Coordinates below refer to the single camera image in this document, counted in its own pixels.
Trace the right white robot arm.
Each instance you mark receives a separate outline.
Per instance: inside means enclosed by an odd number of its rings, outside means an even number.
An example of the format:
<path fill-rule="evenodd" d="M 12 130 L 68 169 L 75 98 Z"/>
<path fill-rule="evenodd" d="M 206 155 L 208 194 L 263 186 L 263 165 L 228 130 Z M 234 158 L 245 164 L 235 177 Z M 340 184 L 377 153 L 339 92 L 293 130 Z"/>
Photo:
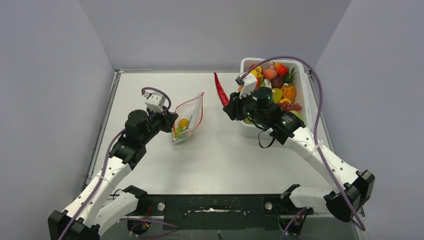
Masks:
<path fill-rule="evenodd" d="M 324 188 L 293 184 L 281 196 L 281 207 L 286 213 L 301 208 L 323 209 L 348 223 L 370 199 L 375 182 L 373 173 L 349 165 L 315 140 L 299 117 L 274 103 L 270 88 L 259 87 L 246 96 L 233 92 L 223 111 L 233 121 L 249 119 L 274 141 L 298 154 L 328 183 Z"/>

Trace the red toy chili pepper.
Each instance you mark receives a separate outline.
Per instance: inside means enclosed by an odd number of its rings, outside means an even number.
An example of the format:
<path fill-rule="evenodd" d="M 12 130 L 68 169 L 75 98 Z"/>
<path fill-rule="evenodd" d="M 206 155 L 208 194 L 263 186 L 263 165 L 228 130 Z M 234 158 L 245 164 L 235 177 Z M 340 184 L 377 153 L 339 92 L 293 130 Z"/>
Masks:
<path fill-rule="evenodd" d="M 218 98 L 219 98 L 222 106 L 226 107 L 229 104 L 230 100 L 229 100 L 227 94 L 225 93 L 224 88 L 222 87 L 222 85 L 220 83 L 218 74 L 216 72 L 214 72 L 213 74 L 214 74 L 214 83 L 215 83 L 215 88 L 216 88 Z"/>

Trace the yellow toy lemon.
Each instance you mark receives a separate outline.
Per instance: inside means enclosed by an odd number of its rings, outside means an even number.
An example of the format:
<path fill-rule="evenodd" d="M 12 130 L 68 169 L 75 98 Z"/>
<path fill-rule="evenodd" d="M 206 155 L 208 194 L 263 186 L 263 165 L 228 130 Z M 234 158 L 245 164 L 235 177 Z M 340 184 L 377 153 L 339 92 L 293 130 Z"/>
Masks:
<path fill-rule="evenodd" d="M 177 127 L 183 130 L 187 129 L 189 125 L 190 125 L 190 121 L 187 118 L 182 118 L 177 123 Z"/>

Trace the green toy vegetable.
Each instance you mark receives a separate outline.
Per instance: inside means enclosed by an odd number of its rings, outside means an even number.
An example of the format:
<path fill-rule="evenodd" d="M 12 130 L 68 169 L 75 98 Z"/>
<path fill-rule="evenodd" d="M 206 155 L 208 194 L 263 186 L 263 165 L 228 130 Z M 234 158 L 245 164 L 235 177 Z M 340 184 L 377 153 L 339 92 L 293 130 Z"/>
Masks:
<path fill-rule="evenodd" d="M 184 131 L 184 129 L 182 127 L 177 127 L 175 130 L 175 136 L 177 137 L 178 135 L 180 135 L 182 132 Z"/>

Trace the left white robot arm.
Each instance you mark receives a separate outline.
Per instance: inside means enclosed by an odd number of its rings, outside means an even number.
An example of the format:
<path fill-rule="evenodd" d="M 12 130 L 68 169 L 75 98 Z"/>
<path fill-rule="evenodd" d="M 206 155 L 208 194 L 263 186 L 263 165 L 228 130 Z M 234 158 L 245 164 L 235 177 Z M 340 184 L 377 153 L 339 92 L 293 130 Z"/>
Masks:
<path fill-rule="evenodd" d="M 178 114 L 134 110 L 124 129 L 109 144 L 103 167 L 80 195 L 62 211 L 49 216 L 52 240 L 98 240 L 115 223 L 142 204 L 146 192 L 130 186 L 109 204 L 105 201 L 146 154 L 146 145 L 159 132 L 172 132 Z"/>

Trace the green toy chili pepper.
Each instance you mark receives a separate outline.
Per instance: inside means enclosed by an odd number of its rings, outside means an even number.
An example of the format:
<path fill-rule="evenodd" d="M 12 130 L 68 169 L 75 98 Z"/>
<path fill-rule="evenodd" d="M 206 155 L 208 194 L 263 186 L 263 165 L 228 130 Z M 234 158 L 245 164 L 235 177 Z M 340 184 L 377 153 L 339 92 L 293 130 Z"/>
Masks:
<path fill-rule="evenodd" d="M 187 119 L 188 122 L 187 122 L 187 125 L 185 126 L 185 130 L 188 130 L 190 128 L 190 124 L 191 124 L 191 121 L 192 121 L 193 116 L 194 115 L 191 115 L 190 118 Z"/>

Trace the clear zip top bag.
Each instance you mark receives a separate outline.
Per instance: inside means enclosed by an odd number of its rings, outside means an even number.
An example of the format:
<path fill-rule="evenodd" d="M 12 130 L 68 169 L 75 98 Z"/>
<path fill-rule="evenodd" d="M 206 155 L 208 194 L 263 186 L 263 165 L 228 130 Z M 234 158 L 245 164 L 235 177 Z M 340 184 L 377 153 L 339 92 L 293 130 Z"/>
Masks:
<path fill-rule="evenodd" d="M 178 144 L 189 138 L 202 123 L 204 116 L 204 92 L 181 103 L 175 108 L 178 114 L 172 127 L 172 144 Z"/>

